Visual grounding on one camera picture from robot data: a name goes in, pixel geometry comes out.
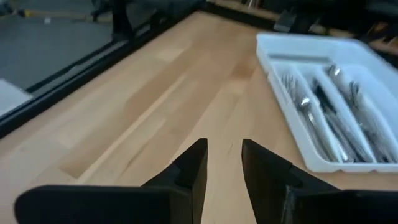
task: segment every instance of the black metal frame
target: black metal frame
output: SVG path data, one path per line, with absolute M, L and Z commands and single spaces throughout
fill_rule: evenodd
M 258 27 L 260 29 L 272 30 L 274 21 L 268 20 L 262 17 L 257 17 L 244 12 L 235 11 L 227 7 L 218 6 L 212 2 L 206 2 L 205 0 L 198 0 L 197 4 L 193 4 L 189 10 L 186 10 L 179 15 L 167 16 L 166 14 L 155 14 L 148 22 L 150 29 L 144 32 L 139 37 L 135 36 L 142 26 L 136 30 L 132 30 L 126 15 L 126 0 L 115 1 L 116 4 L 113 6 L 113 37 L 114 40 L 110 44 L 96 50 L 95 52 L 83 57 L 75 63 L 63 68 L 54 75 L 51 75 L 48 80 L 38 83 L 36 86 L 32 86 L 30 91 L 38 89 L 38 87 L 45 85 L 46 83 L 58 78 L 64 73 L 68 72 L 75 65 L 80 65 L 90 58 L 99 54 L 112 45 L 118 42 L 118 40 L 127 40 L 127 43 L 113 50 L 109 54 L 101 57 L 99 60 L 93 62 L 91 65 L 85 67 L 79 71 L 73 77 L 65 80 L 63 83 L 53 87 L 48 92 L 41 96 L 30 100 L 14 110 L 4 114 L 0 117 L 0 138 L 3 138 L 13 130 L 22 126 L 32 118 L 41 114 L 51 106 L 55 105 L 75 90 L 79 89 L 90 80 L 94 79 L 102 72 L 118 63 L 124 57 L 132 54 L 146 43 L 156 38 L 158 35 L 165 32 L 167 29 L 174 26 L 176 23 L 184 20 L 187 16 L 195 11 L 205 11 L 217 16 L 225 17 L 237 22 L 242 22 L 250 26 Z M 382 53 L 387 61 L 394 65 L 398 65 L 398 56 Z

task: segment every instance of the butcher block countertop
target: butcher block countertop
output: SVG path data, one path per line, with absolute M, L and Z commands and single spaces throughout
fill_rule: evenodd
M 202 223 L 255 223 L 241 165 L 249 138 L 306 170 L 256 57 L 260 30 L 196 12 L 0 140 L 0 223 L 44 184 L 140 186 L 208 138 Z M 313 174 L 397 190 L 397 174 Z

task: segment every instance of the wood grain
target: wood grain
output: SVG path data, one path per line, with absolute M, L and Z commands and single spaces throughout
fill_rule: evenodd
M 0 141 L 0 223 L 42 184 L 138 186 L 208 138 L 203 223 L 255 223 L 241 165 L 250 138 L 306 170 L 256 58 L 259 30 L 196 12 Z M 314 174 L 398 189 L 394 174 Z

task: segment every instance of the cutlery tray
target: cutlery tray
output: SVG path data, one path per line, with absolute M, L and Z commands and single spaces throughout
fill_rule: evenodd
M 316 78 L 333 106 L 339 110 L 344 122 L 358 128 L 353 131 L 357 137 L 361 132 L 349 107 L 337 87 L 326 75 L 331 64 L 342 70 L 363 86 L 366 93 L 376 102 L 384 118 L 398 133 L 398 72 L 375 54 L 367 45 L 353 39 L 318 37 L 311 35 L 259 34 L 257 35 L 257 56 L 268 81 L 275 93 L 280 108 L 298 145 L 305 165 L 313 172 L 398 172 L 397 163 L 342 163 L 324 160 L 314 146 L 308 126 L 300 112 L 296 110 L 290 95 L 281 82 L 281 75 L 290 73 L 305 82 L 305 92 L 312 103 L 312 113 L 320 110 L 319 102 L 313 96 L 310 80 Z

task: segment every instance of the metal utensil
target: metal utensil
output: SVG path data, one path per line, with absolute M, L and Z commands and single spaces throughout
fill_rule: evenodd
M 310 88 L 318 99 L 320 108 L 323 110 L 323 114 L 326 118 L 326 121 L 330 129 L 333 131 L 333 134 L 336 136 L 337 141 L 340 142 L 340 144 L 338 144 L 338 151 L 340 153 L 341 159 L 343 160 L 343 162 L 347 163 L 354 162 L 355 160 L 357 160 L 355 159 L 356 154 L 353 151 L 352 147 L 350 146 L 345 135 L 343 134 L 341 130 L 342 129 L 341 122 L 339 122 L 340 119 L 336 114 L 336 110 L 334 109 L 332 103 L 327 98 L 326 93 L 320 87 L 318 80 L 313 79 L 310 82 Z
M 393 153 L 398 147 L 398 142 L 382 114 L 371 105 L 369 98 L 365 98 L 358 83 L 351 82 L 349 87 L 352 110 L 369 143 L 373 146 L 377 161 L 398 162 L 398 156 Z
M 304 95 L 303 91 L 299 90 L 296 79 L 292 75 L 284 74 L 282 75 L 281 81 L 286 87 L 295 107 L 304 116 L 308 132 L 310 133 L 312 141 L 320 155 L 328 161 L 338 162 L 337 155 L 333 153 L 333 149 L 326 140 L 327 137 L 322 136 L 323 130 L 319 129 L 317 122 L 312 115 L 310 99 Z
M 341 68 L 339 68 L 337 65 L 332 65 L 329 67 L 329 69 L 326 71 L 329 77 L 331 78 L 332 82 L 335 84 L 337 87 L 338 91 L 343 95 L 343 98 L 346 100 L 347 104 L 349 107 L 352 107 L 353 101 L 352 97 L 348 96 L 348 94 L 343 91 L 343 87 L 341 86 L 341 80 L 344 78 L 342 75 Z M 354 134 L 352 127 L 349 127 L 345 122 L 341 122 L 341 130 L 343 131 L 343 134 L 346 136 L 347 140 L 349 141 L 350 145 L 352 146 L 353 150 L 355 150 L 355 153 L 361 158 L 361 161 L 364 162 L 377 162 L 376 156 L 371 150 L 371 146 L 369 141 L 367 140 L 367 137 L 362 131 L 362 128 L 359 126 L 360 132 L 357 133 L 357 135 Z

